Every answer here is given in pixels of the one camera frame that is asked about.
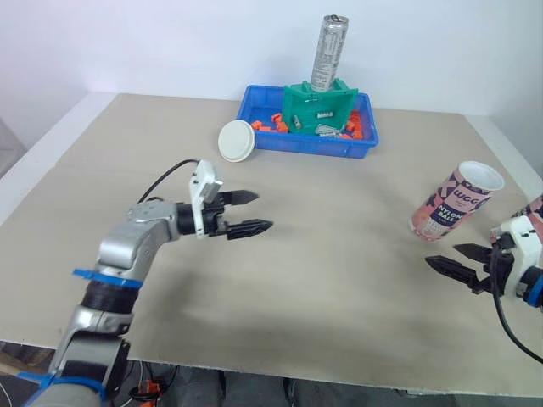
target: pink cylindrical container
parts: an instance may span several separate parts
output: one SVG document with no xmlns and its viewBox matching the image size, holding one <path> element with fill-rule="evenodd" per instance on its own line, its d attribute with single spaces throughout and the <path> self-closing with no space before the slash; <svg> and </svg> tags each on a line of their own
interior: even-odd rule
<svg viewBox="0 0 543 407">
<path fill-rule="evenodd" d="M 464 161 L 415 211 L 410 227 L 422 239 L 435 242 L 486 204 L 504 185 L 492 167 Z"/>
<path fill-rule="evenodd" d="M 520 209 L 518 212 L 512 215 L 513 218 L 517 216 L 526 215 L 532 225 L 534 225 L 535 233 L 543 243 L 543 195 L 534 199 L 531 203 Z"/>
</svg>

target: blue plastic tray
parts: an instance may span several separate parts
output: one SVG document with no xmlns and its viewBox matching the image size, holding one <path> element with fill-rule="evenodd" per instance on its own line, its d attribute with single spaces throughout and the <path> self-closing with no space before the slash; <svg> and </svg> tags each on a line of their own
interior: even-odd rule
<svg viewBox="0 0 543 407">
<path fill-rule="evenodd" d="M 252 123 L 261 121 L 273 128 L 271 117 L 281 112 L 284 90 L 278 86 L 249 85 L 238 111 L 237 119 Z M 318 155 L 332 155 L 350 159 L 363 159 L 367 150 L 379 144 L 379 136 L 373 121 L 370 98 L 365 93 L 356 97 L 354 109 L 360 112 L 364 140 L 319 137 L 317 134 L 279 133 L 255 131 L 256 148 Z"/>
</svg>

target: beige table surface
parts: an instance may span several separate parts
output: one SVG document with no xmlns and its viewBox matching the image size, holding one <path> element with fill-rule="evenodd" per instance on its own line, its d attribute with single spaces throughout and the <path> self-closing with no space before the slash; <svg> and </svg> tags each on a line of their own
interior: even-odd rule
<svg viewBox="0 0 543 407">
<path fill-rule="evenodd" d="M 131 357 L 330 382 L 445 392 L 543 395 L 541 366 L 503 333 L 488 294 L 432 271 L 431 254 L 525 204 L 475 130 L 457 114 L 376 109 L 381 142 L 365 159 L 255 150 L 240 164 L 216 146 L 237 102 L 120 95 L 0 228 L 0 337 L 55 347 L 108 229 L 172 164 L 206 158 L 223 190 L 260 199 L 229 220 L 275 222 L 228 242 L 165 245 L 141 290 Z M 440 243 L 407 227 L 459 161 L 497 168 L 507 186 Z M 188 199 L 190 170 L 157 191 Z M 508 304 L 512 328 L 541 351 L 541 314 Z"/>
</svg>

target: robotic arm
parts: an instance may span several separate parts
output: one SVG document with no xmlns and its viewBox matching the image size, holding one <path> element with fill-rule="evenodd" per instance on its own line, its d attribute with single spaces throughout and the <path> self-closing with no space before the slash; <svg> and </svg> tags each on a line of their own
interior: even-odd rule
<svg viewBox="0 0 543 407">
<path fill-rule="evenodd" d="M 246 204 L 253 192 L 218 192 L 222 181 L 213 165 L 200 160 L 190 179 L 191 203 L 151 198 L 130 208 L 126 220 L 102 241 L 95 270 L 75 270 L 90 280 L 51 361 L 48 374 L 21 377 L 40 383 L 32 407 L 99 406 L 120 390 L 130 344 L 121 336 L 132 323 L 132 308 L 160 246 L 181 235 L 250 237 L 272 222 L 246 220 L 229 225 L 225 205 Z"/>
<path fill-rule="evenodd" d="M 430 256 L 426 262 L 438 273 L 466 284 L 474 294 L 491 293 L 500 323 L 509 338 L 528 356 L 543 364 L 543 358 L 526 348 L 512 333 L 501 308 L 500 297 L 543 311 L 543 269 L 538 267 L 542 246 L 528 216 L 512 218 L 491 231 L 492 248 L 459 244 L 454 248 L 471 260 L 484 264 L 489 273 L 483 280 L 475 270 L 444 256 Z"/>
</svg>

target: silver can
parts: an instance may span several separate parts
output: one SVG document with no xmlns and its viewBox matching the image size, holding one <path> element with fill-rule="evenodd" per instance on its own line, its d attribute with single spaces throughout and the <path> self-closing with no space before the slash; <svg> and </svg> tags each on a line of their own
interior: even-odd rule
<svg viewBox="0 0 543 407">
<path fill-rule="evenodd" d="M 349 19 L 341 15 L 325 15 L 316 46 L 315 63 L 311 73 L 311 88 L 316 92 L 330 90 L 338 69 Z"/>
</svg>

